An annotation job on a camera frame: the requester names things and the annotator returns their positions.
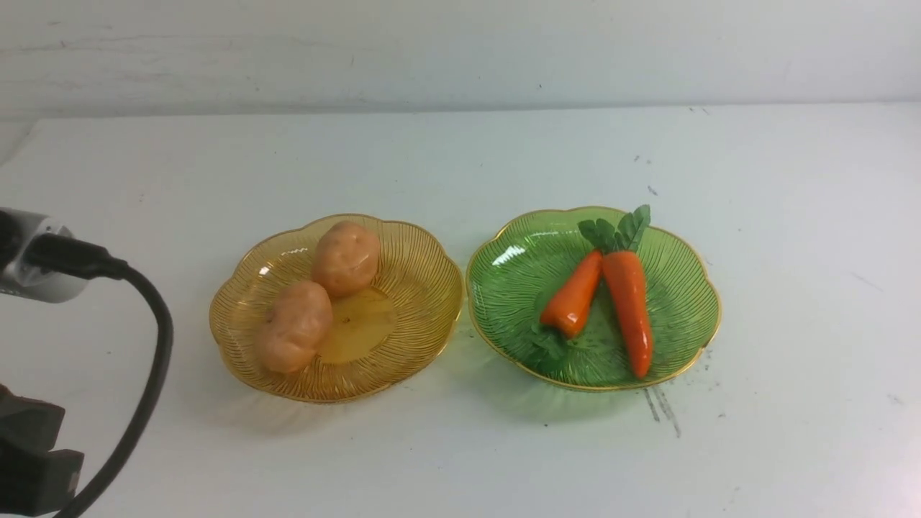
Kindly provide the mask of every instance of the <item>ridged plate pattern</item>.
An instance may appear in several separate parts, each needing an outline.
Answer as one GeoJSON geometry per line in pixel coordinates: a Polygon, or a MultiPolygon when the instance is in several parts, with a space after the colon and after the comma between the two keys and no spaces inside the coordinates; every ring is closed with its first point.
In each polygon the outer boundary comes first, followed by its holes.
{"type": "MultiPolygon", "coordinates": [[[[431,363],[448,343],[462,303],[461,271],[434,236],[410,223],[342,214],[277,234],[253,247],[215,295],[210,322],[221,357],[242,382],[298,401],[335,403],[374,394],[431,363]],[[373,230],[380,238],[379,273],[371,294],[382,293],[390,303],[386,305],[392,314],[379,318],[388,321],[387,333],[381,335],[369,326],[363,334],[358,324],[348,335],[350,340],[375,340],[358,344],[367,350],[361,358],[330,363],[317,357],[300,373],[269,372],[254,356],[253,338],[279,290],[309,278],[317,241],[343,220],[373,230]]],[[[350,311],[362,313],[363,305],[373,312],[380,300],[353,300],[350,311]]]]}
{"type": "Polygon", "coordinates": [[[555,353],[533,340],[531,327],[544,305],[591,248],[577,223],[605,218],[616,226],[623,216],[621,210],[601,206],[532,212],[512,220],[484,244],[467,270],[471,316],[484,340],[545,381],[580,390],[640,388],[691,367],[717,332],[719,298],[694,250],[656,228],[644,233],[638,251],[647,277],[654,340],[652,367],[645,379],[638,380],[630,371],[603,281],[580,336],[568,342],[561,338],[555,353]]]}

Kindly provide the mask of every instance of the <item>carrot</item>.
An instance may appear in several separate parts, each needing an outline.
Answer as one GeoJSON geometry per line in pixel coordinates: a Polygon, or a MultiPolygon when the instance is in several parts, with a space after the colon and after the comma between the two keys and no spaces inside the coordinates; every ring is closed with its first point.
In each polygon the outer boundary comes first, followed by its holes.
{"type": "Polygon", "coordinates": [[[604,253],[601,272],[611,292],[634,375],[643,379],[652,364],[652,327],[646,307],[646,276],[636,255],[649,226],[649,206],[621,218],[615,229],[605,219],[580,221],[582,236],[604,253]]]}
{"type": "Polygon", "coordinates": [[[541,313],[541,324],[555,327],[566,338],[575,338],[589,320],[591,300],[600,280],[601,252],[593,250],[547,303],[541,313]]]}

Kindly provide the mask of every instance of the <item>plastic food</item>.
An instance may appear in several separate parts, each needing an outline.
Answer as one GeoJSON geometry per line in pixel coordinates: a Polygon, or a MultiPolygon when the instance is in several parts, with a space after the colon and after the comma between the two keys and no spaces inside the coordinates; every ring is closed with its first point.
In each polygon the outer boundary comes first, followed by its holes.
{"type": "Polygon", "coordinates": [[[646,275],[636,250],[649,226],[649,206],[624,216],[617,229],[606,219],[580,221],[579,231],[604,253],[601,272],[611,292],[634,375],[643,379],[652,364],[652,327],[646,307],[646,275]]]}
{"type": "Polygon", "coordinates": [[[547,303],[541,313],[541,324],[555,327],[569,339],[578,336],[589,321],[591,300],[600,280],[601,252],[592,250],[547,303]]]}
{"type": "Polygon", "coordinates": [[[301,281],[282,289],[256,338],[256,351],[269,371],[290,373],[307,367],[332,327],[326,289],[301,281]]]}
{"type": "Polygon", "coordinates": [[[346,297],[371,285],[378,274],[379,258],[380,240],[374,232],[341,221],[317,243],[313,280],[322,284],[330,297],[346,297]]]}

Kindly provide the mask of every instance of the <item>black cable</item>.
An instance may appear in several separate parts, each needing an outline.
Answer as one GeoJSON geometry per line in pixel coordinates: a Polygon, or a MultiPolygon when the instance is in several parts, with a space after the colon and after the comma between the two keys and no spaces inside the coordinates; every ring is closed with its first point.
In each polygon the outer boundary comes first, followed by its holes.
{"type": "Polygon", "coordinates": [[[26,250],[25,260],[31,265],[81,278],[109,277],[124,279],[144,297],[157,319],[157,348],[141,394],[141,401],[128,423],[122,438],[115,446],[99,472],[73,500],[70,500],[55,518],[76,518],[99,498],[109,487],[137,446],[147,422],[154,413],[163,383],[167,378],[169,356],[172,352],[173,323],[169,308],[154,285],[143,274],[120,259],[114,259],[100,246],[63,236],[46,234],[33,241],[26,250]]]}

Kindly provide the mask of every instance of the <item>gold rim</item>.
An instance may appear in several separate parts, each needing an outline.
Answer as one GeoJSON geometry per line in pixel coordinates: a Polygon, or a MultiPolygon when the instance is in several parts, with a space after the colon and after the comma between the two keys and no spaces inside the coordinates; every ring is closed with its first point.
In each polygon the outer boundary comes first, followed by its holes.
{"type": "Polygon", "coordinates": [[[303,403],[314,403],[314,404],[318,404],[318,405],[336,405],[336,404],[339,404],[339,403],[348,403],[348,402],[350,402],[350,401],[355,401],[356,399],[363,399],[363,398],[365,398],[365,397],[369,397],[369,396],[372,396],[372,395],[374,395],[374,394],[378,394],[378,393],[380,393],[380,392],[382,392],[382,391],[384,391],[384,390],[387,390],[387,389],[391,388],[391,387],[392,387],[393,385],[395,385],[395,384],[403,383],[403,382],[405,382],[406,380],[409,380],[410,378],[412,378],[413,376],[415,376],[415,375],[418,374],[419,372],[423,371],[426,367],[428,367],[429,365],[431,365],[432,362],[435,361],[436,358],[438,358],[439,356],[441,356],[441,353],[444,352],[445,347],[448,346],[448,343],[451,341],[451,338],[454,336],[454,332],[455,332],[456,329],[457,329],[458,320],[461,318],[461,313],[463,313],[463,300],[464,300],[464,297],[466,297],[466,285],[464,284],[464,276],[463,276],[463,272],[461,271],[461,267],[458,266],[458,264],[455,263],[453,259],[451,259],[450,255],[448,255],[448,252],[445,250],[445,246],[444,246],[443,244],[441,244],[441,241],[439,241],[437,237],[435,237],[435,234],[433,234],[432,232],[429,232],[428,230],[426,230],[426,229],[420,227],[419,225],[416,225],[415,223],[410,223],[409,221],[401,221],[401,220],[399,220],[399,219],[380,219],[380,218],[375,218],[375,217],[373,217],[373,216],[369,216],[369,215],[367,215],[367,214],[360,214],[360,213],[357,213],[357,212],[344,212],[344,213],[341,213],[341,214],[332,214],[332,215],[326,216],[326,217],[324,217],[324,218],[314,219],[314,220],[311,221],[310,223],[304,225],[303,227],[299,227],[299,228],[297,228],[297,229],[284,230],[284,231],[281,231],[281,232],[277,232],[277,233],[275,233],[275,234],[273,234],[273,235],[271,235],[271,236],[269,236],[269,237],[263,239],[262,241],[257,242],[257,243],[254,244],[252,247],[250,247],[249,251],[246,252],[245,254],[243,254],[243,257],[239,260],[239,262],[237,262],[237,266],[234,268],[233,273],[230,275],[230,277],[227,278],[226,281],[224,281],[224,282],[221,284],[221,287],[217,289],[217,292],[215,292],[215,296],[211,299],[211,305],[210,305],[210,307],[209,307],[209,309],[208,309],[208,323],[209,323],[209,328],[211,329],[211,337],[215,340],[215,343],[218,345],[218,351],[220,352],[221,361],[224,363],[225,368],[227,368],[227,370],[230,371],[230,373],[233,375],[233,377],[234,377],[236,380],[240,381],[241,383],[243,383],[243,384],[249,386],[250,388],[253,388],[253,389],[255,389],[255,390],[259,391],[259,392],[266,393],[266,394],[270,394],[270,395],[276,395],[276,396],[279,396],[279,397],[283,397],[283,398],[285,398],[285,399],[291,399],[291,400],[293,400],[293,401],[300,401],[300,402],[303,402],[303,403]],[[448,263],[449,263],[451,266],[453,266],[454,271],[457,272],[458,279],[460,279],[460,300],[459,300],[459,302],[458,302],[458,310],[457,310],[457,314],[454,315],[454,320],[451,322],[451,327],[450,327],[450,329],[448,330],[448,336],[447,336],[447,338],[445,338],[444,343],[441,344],[441,347],[438,348],[437,352],[436,352],[434,355],[432,355],[431,359],[429,359],[425,364],[423,364],[422,367],[420,367],[418,370],[416,370],[416,371],[413,372],[412,374],[410,374],[410,375],[408,375],[408,376],[406,376],[406,377],[404,377],[404,378],[401,378],[401,379],[399,379],[399,380],[394,380],[394,381],[392,381],[392,382],[390,382],[390,383],[387,383],[387,384],[385,384],[385,385],[382,385],[382,386],[380,386],[380,387],[378,387],[378,388],[376,388],[376,389],[374,389],[374,390],[372,390],[372,391],[368,391],[368,392],[365,392],[365,393],[362,393],[362,394],[357,394],[357,395],[351,395],[351,396],[344,397],[344,398],[341,398],[341,399],[335,399],[335,400],[328,400],[328,399],[310,399],[310,398],[306,398],[306,397],[294,397],[294,396],[287,395],[287,394],[276,394],[276,393],[273,393],[273,392],[268,392],[268,391],[262,389],[261,387],[258,387],[258,386],[256,386],[256,385],[254,385],[254,384],[248,382],[247,380],[244,380],[244,379],[240,378],[240,377],[237,375],[236,368],[235,368],[231,363],[229,363],[229,361],[228,361],[228,359],[227,359],[227,355],[224,354],[224,347],[221,346],[220,339],[218,338],[218,332],[217,332],[216,329],[215,329],[215,319],[216,319],[216,318],[215,318],[215,307],[216,307],[216,302],[217,302],[218,295],[220,295],[220,294],[224,291],[224,289],[227,288],[227,286],[228,286],[228,285],[230,284],[230,282],[234,279],[234,277],[237,276],[237,274],[240,274],[240,273],[242,272],[242,270],[243,270],[243,265],[246,264],[247,259],[250,257],[250,255],[252,255],[257,249],[259,249],[262,245],[264,245],[264,244],[267,243],[268,241],[271,241],[271,240],[273,240],[273,239],[275,239],[275,238],[277,238],[277,237],[279,237],[279,236],[283,236],[283,235],[285,235],[285,234],[289,234],[289,233],[292,233],[292,232],[300,232],[300,231],[302,231],[302,230],[305,230],[307,227],[316,225],[317,223],[321,223],[322,221],[325,221],[325,220],[327,220],[327,219],[333,219],[333,218],[348,218],[348,217],[368,218],[368,219],[373,219],[373,220],[375,220],[375,221],[379,221],[380,223],[383,223],[383,224],[386,224],[386,223],[393,223],[393,224],[398,224],[398,225],[406,225],[406,226],[413,227],[413,228],[416,228],[416,229],[421,230],[422,232],[424,232],[426,235],[430,236],[430,237],[435,241],[435,243],[438,245],[438,249],[441,251],[441,254],[445,257],[445,259],[448,260],[448,263]]]}
{"type": "MultiPolygon", "coordinates": [[[[508,223],[506,223],[502,227],[502,229],[499,230],[499,232],[495,234],[493,239],[481,244],[480,247],[476,249],[476,252],[473,253],[473,255],[471,256],[470,262],[467,263],[467,271],[464,274],[464,289],[470,290],[470,285],[471,285],[470,270],[471,270],[471,266],[473,265],[473,258],[478,256],[480,252],[483,251],[483,248],[488,246],[490,243],[498,241],[498,239],[502,237],[502,234],[504,234],[506,230],[508,230],[508,227],[510,227],[512,223],[518,221],[519,219],[526,218],[534,214],[543,214],[543,213],[548,213],[548,212],[556,212],[556,213],[576,212],[578,210],[586,210],[586,209],[614,210],[617,212],[623,212],[627,214],[626,211],[623,211],[619,208],[613,208],[609,206],[600,206],[600,205],[587,205],[587,206],[578,206],[576,208],[569,208],[569,209],[546,208],[546,209],[541,209],[541,210],[532,210],[531,212],[526,212],[520,216],[512,218],[508,223]]],[[[544,376],[543,374],[539,374],[538,372],[532,371],[527,366],[525,366],[523,363],[510,357],[506,353],[506,351],[502,350],[499,346],[493,343],[493,341],[490,340],[488,336],[486,336],[486,333],[483,332],[483,329],[480,328],[480,324],[476,320],[476,313],[474,312],[473,297],[467,297],[467,307],[470,313],[470,320],[473,323],[473,328],[476,329],[476,332],[478,335],[480,335],[480,338],[482,338],[487,344],[489,344],[489,347],[492,347],[493,350],[499,353],[503,358],[507,359],[508,361],[511,361],[515,365],[522,368],[525,372],[527,372],[528,374],[536,378],[540,378],[541,380],[544,380],[545,382],[552,383],[554,385],[561,386],[567,389],[578,390],[582,392],[614,392],[614,391],[620,391],[620,390],[636,390],[636,389],[651,387],[652,385],[658,385],[659,383],[664,383],[664,382],[667,382],[668,380],[673,380],[677,378],[678,376],[685,373],[688,369],[691,369],[694,366],[694,364],[697,363],[701,355],[704,354],[704,349],[706,349],[706,347],[709,346],[711,342],[713,342],[713,339],[717,337],[717,333],[719,332],[719,327],[723,323],[723,302],[719,297],[719,291],[717,291],[717,287],[714,286],[713,282],[710,281],[710,274],[709,272],[706,271],[705,261],[703,260],[703,258],[701,258],[700,254],[697,253],[694,247],[691,246],[687,241],[683,240],[682,238],[676,236],[675,234],[665,229],[661,229],[659,227],[650,227],[650,228],[658,230],[660,232],[664,232],[688,247],[691,253],[694,254],[694,258],[696,258],[697,262],[700,263],[701,269],[704,271],[704,280],[706,281],[706,284],[710,286],[710,288],[713,290],[713,293],[717,296],[717,327],[714,328],[713,334],[710,335],[710,337],[704,342],[704,344],[700,346],[700,348],[697,349],[697,354],[695,354],[694,357],[691,358],[691,360],[687,362],[687,364],[685,364],[684,366],[682,366],[680,369],[673,372],[672,374],[669,374],[668,376],[664,378],[659,378],[657,380],[647,381],[647,382],[638,382],[638,383],[633,383],[629,385],[593,387],[593,386],[574,385],[572,383],[565,383],[559,380],[555,380],[553,378],[548,378],[547,376],[544,376]]]]}

